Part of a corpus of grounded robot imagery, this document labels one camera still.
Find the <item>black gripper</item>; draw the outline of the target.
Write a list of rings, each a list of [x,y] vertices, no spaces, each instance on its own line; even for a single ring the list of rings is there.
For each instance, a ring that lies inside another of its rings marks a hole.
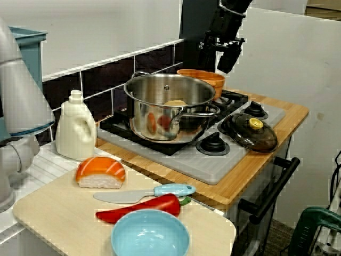
[[[243,38],[237,37],[244,18],[245,14],[222,7],[215,11],[209,29],[199,44],[200,68],[214,68],[214,52],[210,50],[223,50],[217,69],[226,74],[232,70],[241,53],[241,46],[245,42]]]

